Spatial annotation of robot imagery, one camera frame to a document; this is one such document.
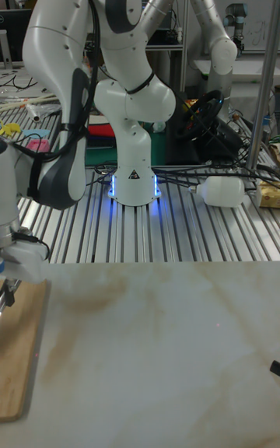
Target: yellow object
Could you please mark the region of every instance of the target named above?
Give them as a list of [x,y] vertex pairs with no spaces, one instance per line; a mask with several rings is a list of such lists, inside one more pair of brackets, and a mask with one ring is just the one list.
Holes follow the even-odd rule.
[[4,124],[2,120],[0,120],[1,129],[0,129],[0,135],[8,135],[9,137],[12,137],[12,133],[14,131],[17,131],[18,133],[21,132],[20,126],[17,123],[7,123]]
[[261,208],[280,208],[280,189],[260,182],[257,186],[257,205]]

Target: cardboard box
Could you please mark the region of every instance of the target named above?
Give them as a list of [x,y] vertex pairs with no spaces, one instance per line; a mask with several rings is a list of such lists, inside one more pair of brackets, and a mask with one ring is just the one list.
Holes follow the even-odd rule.
[[260,208],[280,208],[280,188],[260,182],[257,186],[257,205]]

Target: white plastic bottle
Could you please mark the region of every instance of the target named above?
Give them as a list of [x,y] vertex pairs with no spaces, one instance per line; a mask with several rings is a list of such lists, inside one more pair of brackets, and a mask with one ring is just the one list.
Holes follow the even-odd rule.
[[244,197],[244,183],[239,177],[208,177],[196,187],[190,187],[203,197],[204,202],[210,206],[235,208],[242,203]]

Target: metal pole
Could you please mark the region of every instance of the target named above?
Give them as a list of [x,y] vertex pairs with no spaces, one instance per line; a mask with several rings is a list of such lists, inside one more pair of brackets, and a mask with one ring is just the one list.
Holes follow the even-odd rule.
[[268,110],[269,93],[273,81],[276,56],[280,40],[280,0],[273,0],[268,39],[261,73],[261,85],[257,98],[257,113],[250,142],[247,168],[254,169],[261,147],[262,125]]

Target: wooden board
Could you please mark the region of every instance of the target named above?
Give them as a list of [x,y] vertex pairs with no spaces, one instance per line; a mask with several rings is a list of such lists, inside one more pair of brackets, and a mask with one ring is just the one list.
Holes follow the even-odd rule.
[[0,422],[22,414],[46,284],[22,282],[0,317]]

